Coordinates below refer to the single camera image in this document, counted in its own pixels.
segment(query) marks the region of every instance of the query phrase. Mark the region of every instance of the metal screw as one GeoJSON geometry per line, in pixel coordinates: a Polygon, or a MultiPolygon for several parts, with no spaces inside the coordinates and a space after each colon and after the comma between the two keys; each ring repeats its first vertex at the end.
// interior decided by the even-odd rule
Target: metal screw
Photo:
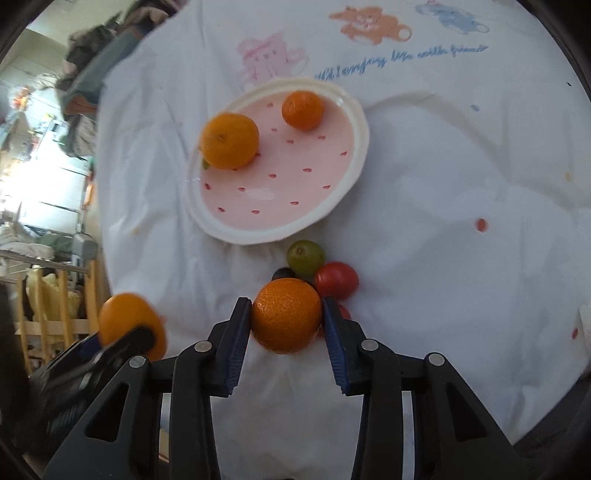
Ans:
{"type": "Polygon", "coordinates": [[[209,352],[212,349],[212,343],[208,342],[207,340],[201,340],[200,342],[195,343],[195,351],[196,352],[209,352]]]}
{"type": "Polygon", "coordinates": [[[432,353],[429,355],[428,360],[430,364],[435,365],[436,367],[440,367],[445,363],[445,358],[443,358],[443,355],[440,355],[439,353],[432,353]]]}
{"type": "Polygon", "coordinates": [[[365,339],[361,342],[361,348],[367,352],[375,352],[379,347],[379,343],[371,338],[365,339]]]}
{"type": "Polygon", "coordinates": [[[143,366],[144,363],[146,363],[145,357],[141,355],[136,355],[129,361],[129,366],[131,368],[139,368],[143,366]]]}

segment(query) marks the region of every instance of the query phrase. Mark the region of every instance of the cherry tomato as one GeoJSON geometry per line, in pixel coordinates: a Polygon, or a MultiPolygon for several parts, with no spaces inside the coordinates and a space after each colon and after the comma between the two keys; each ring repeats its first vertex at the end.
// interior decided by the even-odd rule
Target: cherry tomato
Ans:
{"type": "Polygon", "coordinates": [[[333,296],[337,300],[350,297],[359,287],[357,272],[343,262],[323,265],[316,272],[314,280],[316,291],[321,297],[333,296]]]}
{"type": "Polygon", "coordinates": [[[349,313],[349,311],[347,310],[347,308],[346,308],[346,307],[344,307],[344,306],[342,306],[340,303],[339,303],[339,311],[340,311],[340,315],[341,315],[341,316],[342,316],[344,319],[347,319],[347,320],[352,320],[352,319],[351,319],[351,314],[349,313]]]}

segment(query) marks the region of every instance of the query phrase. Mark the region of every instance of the white bedsheet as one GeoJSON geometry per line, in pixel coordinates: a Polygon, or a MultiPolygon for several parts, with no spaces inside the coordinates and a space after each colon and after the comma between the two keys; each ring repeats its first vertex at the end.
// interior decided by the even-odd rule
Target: white bedsheet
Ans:
{"type": "MultiPolygon", "coordinates": [[[[339,0],[193,0],[112,71],[98,124],[106,266],[114,293],[167,318],[169,355],[308,238],[359,273],[346,306],[365,333],[404,355],[445,354],[512,442],[576,382],[589,360],[573,331],[591,297],[591,103],[516,2],[449,1],[463,10],[382,1],[411,28],[402,42],[391,18],[383,37],[377,10],[351,17],[339,0]],[[181,197],[199,132],[243,89],[289,74],[363,103],[361,178],[293,238],[210,238],[181,197]]],[[[251,340],[234,395],[212,408],[228,479],[350,478],[361,399],[341,395],[321,341],[280,356],[251,340]]]]}

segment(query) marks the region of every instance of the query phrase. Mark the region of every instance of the pink teddy bear print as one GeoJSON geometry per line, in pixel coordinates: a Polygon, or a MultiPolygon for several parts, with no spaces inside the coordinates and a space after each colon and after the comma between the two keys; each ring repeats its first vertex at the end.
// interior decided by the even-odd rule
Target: pink teddy bear print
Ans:
{"type": "Polygon", "coordinates": [[[258,85],[274,77],[292,76],[296,65],[303,70],[309,59],[306,49],[288,49],[283,35],[278,32],[264,40],[249,38],[240,42],[238,53],[245,68],[237,72],[236,79],[242,89],[250,83],[258,85]]]}

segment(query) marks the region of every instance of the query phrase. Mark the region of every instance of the tangerine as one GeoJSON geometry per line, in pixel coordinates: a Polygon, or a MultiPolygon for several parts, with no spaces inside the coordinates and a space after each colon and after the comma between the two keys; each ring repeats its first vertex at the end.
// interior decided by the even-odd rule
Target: tangerine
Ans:
{"type": "Polygon", "coordinates": [[[249,164],[259,148],[256,123],[240,113],[221,113],[201,131],[199,150],[205,162],[215,168],[231,170],[249,164]]]}
{"type": "Polygon", "coordinates": [[[320,297],[311,285],[297,278],[279,278],[256,296],[251,328],[265,348],[295,353],[314,339],[321,318],[320,297]]]}
{"type": "Polygon", "coordinates": [[[145,355],[151,361],[161,360],[167,347],[162,319],[146,300],[135,293],[119,293],[102,306],[99,342],[106,347],[138,326],[145,326],[154,334],[154,346],[145,355]]]}
{"type": "Polygon", "coordinates": [[[283,101],[281,115],[285,123],[298,130],[314,130],[322,121],[324,103],[314,92],[298,90],[283,101]]]}

